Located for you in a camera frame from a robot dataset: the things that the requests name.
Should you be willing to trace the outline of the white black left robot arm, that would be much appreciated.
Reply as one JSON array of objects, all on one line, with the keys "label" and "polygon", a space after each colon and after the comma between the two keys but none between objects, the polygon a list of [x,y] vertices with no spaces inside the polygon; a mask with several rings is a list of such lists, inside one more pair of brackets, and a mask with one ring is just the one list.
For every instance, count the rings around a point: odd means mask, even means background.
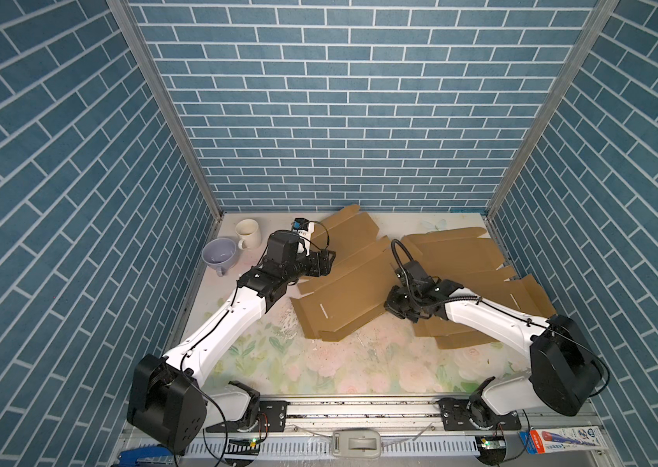
[{"label": "white black left robot arm", "polygon": [[190,337],[162,356],[145,355],[132,371],[127,421],[174,455],[211,426],[253,428],[260,420],[260,394],[231,381],[207,395],[202,385],[236,340],[263,317],[302,277],[330,274],[336,258],[313,243],[314,221],[297,218],[277,230],[256,266],[243,274],[224,305]]}]

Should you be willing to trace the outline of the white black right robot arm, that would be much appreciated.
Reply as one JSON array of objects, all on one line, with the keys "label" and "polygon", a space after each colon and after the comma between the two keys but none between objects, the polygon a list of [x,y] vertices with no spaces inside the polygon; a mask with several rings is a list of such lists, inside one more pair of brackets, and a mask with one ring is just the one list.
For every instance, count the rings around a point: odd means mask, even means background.
[{"label": "white black right robot arm", "polygon": [[513,412],[540,407],[576,416],[603,390],[600,382],[609,381],[609,367],[564,315],[521,313],[447,279],[399,278],[385,301],[385,309],[396,317],[417,322],[436,316],[479,331],[527,358],[524,371],[505,379],[489,377],[469,396],[467,415],[480,429],[494,427]]}]

